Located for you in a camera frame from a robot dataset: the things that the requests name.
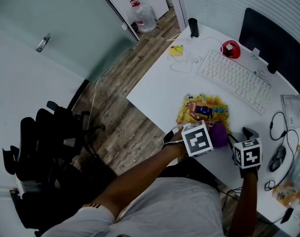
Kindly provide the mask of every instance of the computer mouse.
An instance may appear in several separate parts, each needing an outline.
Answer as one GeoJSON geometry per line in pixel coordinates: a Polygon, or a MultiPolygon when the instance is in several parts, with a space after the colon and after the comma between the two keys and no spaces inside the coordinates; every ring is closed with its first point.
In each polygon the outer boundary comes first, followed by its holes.
{"type": "Polygon", "coordinates": [[[276,153],[273,155],[272,159],[269,161],[269,170],[271,172],[276,171],[283,163],[286,156],[286,148],[283,145],[280,145],[276,153]]]}

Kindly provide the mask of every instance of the white desk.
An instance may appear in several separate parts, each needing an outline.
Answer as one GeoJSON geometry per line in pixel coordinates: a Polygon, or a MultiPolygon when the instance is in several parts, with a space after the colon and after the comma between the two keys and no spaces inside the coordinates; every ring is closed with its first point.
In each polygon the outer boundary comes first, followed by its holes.
{"type": "MultiPolygon", "coordinates": [[[[209,48],[219,50],[220,42],[223,43],[231,39],[203,25],[199,25],[199,33],[199,38],[191,39],[189,37],[189,28],[187,27],[171,45],[182,44],[185,50],[193,54],[193,57],[203,57],[209,48]],[[214,37],[220,42],[207,37],[214,37]]],[[[247,68],[252,68],[260,63],[262,66],[265,66],[263,62],[252,59],[248,55],[250,53],[249,50],[242,46],[241,50],[241,56],[235,60],[236,62],[247,68]]],[[[174,61],[167,59],[168,54],[169,50],[167,49],[138,82],[127,96],[127,99],[167,133],[176,125],[176,118],[186,94],[196,95],[204,93],[220,96],[229,107],[230,129],[233,133],[242,132],[243,126],[252,128],[259,133],[263,143],[263,164],[259,171],[257,210],[272,222],[281,218],[286,209],[272,197],[272,191],[264,191],[264,183],[272,177],[275,178],[276,182],[279,182],[287,172],[292,156],[291,151],[287,148],[286,159],[282,166],[274,173],[269,172],[267,168],[268,162],[277,146],[281,143],[281,141],[275,142],[271,140],[269,124],[273,114],[277,110],[282,110],[280,95],[297,94],[295,89],[279,73],[272,75],[271,85],[274,92],[265,114],[261,116],[242,100],[197,74],[198,66],[195,66],[191,73],[172,71],[170,65],[174,61]]],[[[277,137],[282,131],[282,117],[276,117],[272,133],[277,137]]],[[[297,129],[297,132],[300,137],[300,129],[297,129]]],[[[289,138],[294,148],[297,139],[293,134],[289,134],[289,138]]],[[[231,157],[232,151],[230,148],[224,148],[214,150],[196,159],[229,188],[234,189],[242,186],[242,179],[240,178],[239,168],[234,165],[231,157]]],[[[294,215],[299,210],[300,208],[297,208],[293,212],[288,222],[284,224],[278,222],[276,225],[289,235],[297,236],[300,233],[300,219],[295,219],[294,215]]]]}

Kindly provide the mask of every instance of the white window blind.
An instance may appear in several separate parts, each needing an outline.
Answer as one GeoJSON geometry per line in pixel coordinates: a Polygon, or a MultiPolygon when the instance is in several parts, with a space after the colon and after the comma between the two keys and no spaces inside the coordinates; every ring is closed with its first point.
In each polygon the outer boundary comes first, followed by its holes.
{"type": "Polygon", "coordinates": [[[187,18],[238,40],[244,11],[265,15],[300,43],[300,0],[183,0],[187,18]]]}

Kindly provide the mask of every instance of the yellow sticky note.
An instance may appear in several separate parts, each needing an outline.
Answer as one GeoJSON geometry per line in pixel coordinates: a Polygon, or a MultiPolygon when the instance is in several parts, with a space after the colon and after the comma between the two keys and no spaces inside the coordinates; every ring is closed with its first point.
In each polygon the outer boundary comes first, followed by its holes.
{"type": "Polygon", "coordinates": [[[170,47],[170,55],[183,55],[183,45],[173,45],[170,47]]]}

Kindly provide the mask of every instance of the door handle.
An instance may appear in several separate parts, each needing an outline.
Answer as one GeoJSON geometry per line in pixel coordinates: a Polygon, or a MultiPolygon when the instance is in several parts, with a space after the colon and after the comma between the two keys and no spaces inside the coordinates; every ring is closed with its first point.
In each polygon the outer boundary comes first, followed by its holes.
{"type": "Polygon", "coordinates": [[[47,34],[45,37],[43,37],[43,39],[39,43],[38,47],[36,48],[36,51],[40,53],[44,49],[44,47],[47,45],[49,40],[50,40],[50,33],[47,34]]]}

